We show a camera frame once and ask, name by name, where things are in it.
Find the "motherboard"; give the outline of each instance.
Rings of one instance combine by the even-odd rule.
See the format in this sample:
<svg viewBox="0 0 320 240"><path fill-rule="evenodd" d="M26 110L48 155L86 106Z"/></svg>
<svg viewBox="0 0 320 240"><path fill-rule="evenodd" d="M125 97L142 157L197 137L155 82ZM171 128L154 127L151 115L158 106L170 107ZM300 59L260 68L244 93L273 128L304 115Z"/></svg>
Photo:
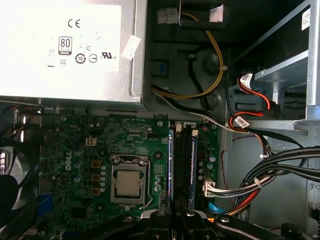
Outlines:
<svg viewBox="0 0 320 240"><path fill-rule="evenodd" d="M56 115L53 125L56 138L44 146L40 162L48 170L42 177L53 181L53 211L46 216L53 224L45 238L161 207L167 120Z"/></svg>
<svg viewBox="0 0 320 240"><path fill-rule="evenodd" d="M127 116L50 117L55 137L44 145L39 168L41 178L52 182L53 208L45 215L41 239L67 239L120 214L139 218L143 211L162 209L174 180L183 186L191 209L206 206L203 180L217 179L215 125Z"/></svg>

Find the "chip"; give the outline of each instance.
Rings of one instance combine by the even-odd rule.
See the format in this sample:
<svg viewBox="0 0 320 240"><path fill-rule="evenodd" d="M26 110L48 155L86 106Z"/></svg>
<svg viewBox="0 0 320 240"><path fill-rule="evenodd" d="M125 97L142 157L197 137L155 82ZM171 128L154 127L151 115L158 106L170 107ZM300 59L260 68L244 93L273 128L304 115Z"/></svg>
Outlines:
<svg viewBox="0 0 320 240"><path fill-rule="evenodd" d="M140 172L118 171L116 178L117 196L139 196L140 195Z"/></svg>
<svg viewBox="0 0 320 240"><path fill-rule="evenodd" d="M87 208L73 206L71 208L71 218L73 219L85 219L87 217Z"/></svg>
<svg viewBox="0 0 320 240"><path fill-rule="evenodd" d="M91 195L98 196L100 194L99 188L92 188L91 189Z"/></svg>

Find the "cpu socket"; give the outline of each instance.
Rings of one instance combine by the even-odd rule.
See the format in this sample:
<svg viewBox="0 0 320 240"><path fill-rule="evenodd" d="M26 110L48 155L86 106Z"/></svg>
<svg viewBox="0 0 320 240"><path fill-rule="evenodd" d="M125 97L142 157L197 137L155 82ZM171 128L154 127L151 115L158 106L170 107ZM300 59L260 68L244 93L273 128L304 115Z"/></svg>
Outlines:
<svg viewBox="0 0 320 240"><path fill-rule="evenodd" d="M150 170L148 156L113 154L110 160L111 202L119 205L145 205L147 179L150 175L147 172L147 168Z"/></svg>

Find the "cable bundle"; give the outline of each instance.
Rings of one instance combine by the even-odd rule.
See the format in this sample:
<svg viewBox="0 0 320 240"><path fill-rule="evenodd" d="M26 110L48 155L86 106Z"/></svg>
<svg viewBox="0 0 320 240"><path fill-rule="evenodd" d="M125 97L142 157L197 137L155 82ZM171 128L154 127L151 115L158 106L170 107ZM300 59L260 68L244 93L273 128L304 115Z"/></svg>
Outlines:
<svg viewBox="0 0 320 240"><path fill-rule="evenodd" d="M287 150L273 154L259 162L243 179L243 182L237 189L221 190L212 188L210 191L217 198L233 198L235 204L232 209L214 214L236 214L245 209L251 201L258 195L263 186L270 184L277 176L286 174L295 174L299 177L310 181L320 183L320 170L308 169L302 167L306 159L320 157L320 146L303 147L298 149ZM288 164L279 164L284 161L302 159L299 166Z"/></svg>
<svg viewBox="0 0 320 240"><path fill-rule="evenodd" d="M195 20L197 22L199 21L199 19L197 17L193 16L190 13L182 12L182 15L187 16L189 18L192 18L193 20ZM154 93L161 95L161 96L164 96L164 97L167 97L167 98L173 98L173 99L201 99L201 98L204 98L204 97L210 95L217 88L217 86L221 82L223 74L224 74L224 60L223 60L221 50L220 50L216 40L212 36L211 32L206 30L205 33L208 36L210 42L212 43L212 45L217 53L218 60L219 60L219 74L218 74L216 80L214 81L214 83L207 90L200 92L199 94L194 94L194 95L180 95L180 94L168 92L168 91L166 91L156 85L152 85L151 89Z"/></svg>

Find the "power supply unit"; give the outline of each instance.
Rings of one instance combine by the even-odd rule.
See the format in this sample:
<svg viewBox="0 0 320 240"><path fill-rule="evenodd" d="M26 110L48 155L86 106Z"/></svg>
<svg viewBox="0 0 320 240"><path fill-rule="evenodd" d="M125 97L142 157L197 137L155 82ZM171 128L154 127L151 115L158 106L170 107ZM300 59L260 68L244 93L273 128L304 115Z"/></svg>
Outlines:
<svg viewBox="0 0 320 240"><path fill-rule="evenodd" d="M0 96L139 104L146 15L147 0L0 2Z"/></svg>

